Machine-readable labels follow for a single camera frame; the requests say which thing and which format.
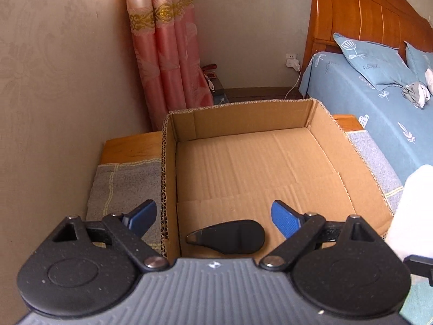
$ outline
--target blue bed sheet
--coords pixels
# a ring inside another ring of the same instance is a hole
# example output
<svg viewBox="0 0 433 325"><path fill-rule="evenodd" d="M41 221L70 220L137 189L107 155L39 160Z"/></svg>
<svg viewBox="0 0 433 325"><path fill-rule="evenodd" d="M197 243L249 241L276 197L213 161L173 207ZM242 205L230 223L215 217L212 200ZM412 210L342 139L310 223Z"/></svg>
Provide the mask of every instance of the blue bed sheet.
<svg viewBox="0 0 433 325"><path fill-rule="evenodd" d="M417 109L391 86L378 91L342 54L317 53L299 91L320 100L331 114L360 118L404 184L424 164L433 165L433 100Z"/></svg>

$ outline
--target wall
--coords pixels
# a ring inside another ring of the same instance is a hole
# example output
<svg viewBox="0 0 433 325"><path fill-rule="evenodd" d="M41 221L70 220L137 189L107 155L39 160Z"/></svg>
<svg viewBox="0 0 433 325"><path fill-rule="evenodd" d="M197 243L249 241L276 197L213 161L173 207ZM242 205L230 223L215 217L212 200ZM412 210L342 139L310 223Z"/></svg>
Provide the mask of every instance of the wall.
<svg viewBox="0 0 433 325"><path fill-rule="evenodd" d="M433 0L408 0L433 17ZM292 86L298 74L285 54L302 60L311 0L194 0L201 63L216 63L225 88Z"/></svg>
<svg viewBox="0 0 433 325"><path fill-rule="evenodd" d="M150 130L125 0L0 0L0 317L19 267L84 216L105 140Z"/></svg>

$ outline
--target curtain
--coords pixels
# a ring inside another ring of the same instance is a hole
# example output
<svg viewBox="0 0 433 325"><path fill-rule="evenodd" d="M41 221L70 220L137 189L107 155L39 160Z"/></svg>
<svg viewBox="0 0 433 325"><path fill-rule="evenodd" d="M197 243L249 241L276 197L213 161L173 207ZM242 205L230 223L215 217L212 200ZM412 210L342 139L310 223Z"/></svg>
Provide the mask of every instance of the curtain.
<svg viewBox="0 0 433 325"><path fill-rule="evenodd" d="M193 0L126 0L154 129L168 111L213 105L200 69Z"/></svg>

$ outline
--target wooden headboard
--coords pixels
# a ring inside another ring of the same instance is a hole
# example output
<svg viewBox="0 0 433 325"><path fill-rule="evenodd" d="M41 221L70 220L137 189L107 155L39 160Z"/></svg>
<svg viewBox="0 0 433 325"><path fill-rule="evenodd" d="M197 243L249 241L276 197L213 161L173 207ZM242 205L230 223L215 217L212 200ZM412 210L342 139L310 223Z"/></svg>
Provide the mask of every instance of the wooden headboard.
<svg viewBox="0 0 433 325"><path fill-rule="evenodd" d="M303 71L316 52L341 52L334 32L398 47L404 60L404 41L433 51L433 29L406 0L312 0Z"/></svg>

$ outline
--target gray gripper base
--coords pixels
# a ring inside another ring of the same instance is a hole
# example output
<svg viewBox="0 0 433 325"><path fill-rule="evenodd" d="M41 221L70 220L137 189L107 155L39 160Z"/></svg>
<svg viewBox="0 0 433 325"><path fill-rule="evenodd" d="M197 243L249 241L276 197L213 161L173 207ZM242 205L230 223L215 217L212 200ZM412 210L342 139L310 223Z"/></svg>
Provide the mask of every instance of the gray gripper base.
<svg viewBox="0 0 433 325"><path fill-rule="evenodd" d="M282 272L258 268L252 259L184 259L150 272L111 309L82 319L30 313L19 325L407 325L398 315L345 320L307 303Z"/></svg>

